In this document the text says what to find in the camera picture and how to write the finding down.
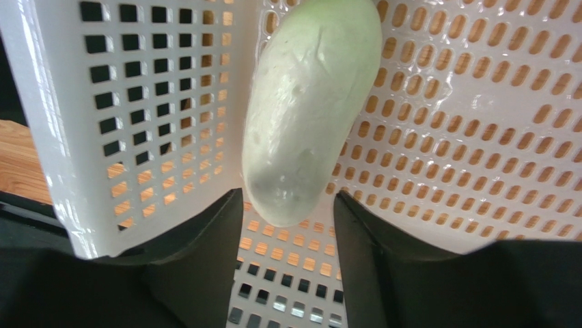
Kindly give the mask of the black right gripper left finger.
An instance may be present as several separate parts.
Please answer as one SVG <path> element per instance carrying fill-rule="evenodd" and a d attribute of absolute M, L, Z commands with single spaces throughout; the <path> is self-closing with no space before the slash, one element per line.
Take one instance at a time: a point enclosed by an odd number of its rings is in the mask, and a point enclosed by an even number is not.
<path fill-rule="evenodd" d="M 243 193 L 121 255 L 1 247 L 2 327 L 224 327 Z"/>

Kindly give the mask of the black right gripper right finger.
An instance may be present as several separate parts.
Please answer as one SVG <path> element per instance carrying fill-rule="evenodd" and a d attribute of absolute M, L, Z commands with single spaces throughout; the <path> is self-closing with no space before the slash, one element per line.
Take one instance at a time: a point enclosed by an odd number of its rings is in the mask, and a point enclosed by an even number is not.
<path fill-rule="evenodd" d="M 333 203 L 349 327 L 580 327 L 581 244 L 426 243 L 348 193 Z"/>

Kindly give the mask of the white fake radish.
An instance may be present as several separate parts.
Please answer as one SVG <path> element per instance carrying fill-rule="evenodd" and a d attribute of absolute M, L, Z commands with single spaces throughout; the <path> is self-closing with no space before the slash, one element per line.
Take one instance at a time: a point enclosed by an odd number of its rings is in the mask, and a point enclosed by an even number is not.
<path fill-rule="evenodd" d="M 320 201 L 380 68 L 372 1 L 303 1 L 286 14 L 253 73 L 242 177 L 256 212 L 295 226 Z"/>

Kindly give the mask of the white plastic basket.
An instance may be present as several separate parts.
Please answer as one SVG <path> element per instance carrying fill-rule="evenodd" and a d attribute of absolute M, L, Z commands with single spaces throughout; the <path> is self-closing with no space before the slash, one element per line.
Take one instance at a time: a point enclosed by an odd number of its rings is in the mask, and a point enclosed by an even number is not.
<path fill-rule="evenodd" d="M 224 327 L 349 327 L 333 203 L 426 243 L 581 244 L 581 2 L 372 1 L 380 68 L 313 212 L 266 222 L 242 176 L 253 73 L 303 1 L 2 1 L 41 190 L 111 258 L 242 191 Z"/>

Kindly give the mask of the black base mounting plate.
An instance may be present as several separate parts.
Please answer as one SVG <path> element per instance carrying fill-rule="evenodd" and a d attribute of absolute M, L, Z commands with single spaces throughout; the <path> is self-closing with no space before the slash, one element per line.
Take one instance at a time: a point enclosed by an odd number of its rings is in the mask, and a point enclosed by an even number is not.
<path fill-rule="evenodd" d="M 67 230 L 50 204 L 1 192 L 1 247 L 73 254 Z"/>

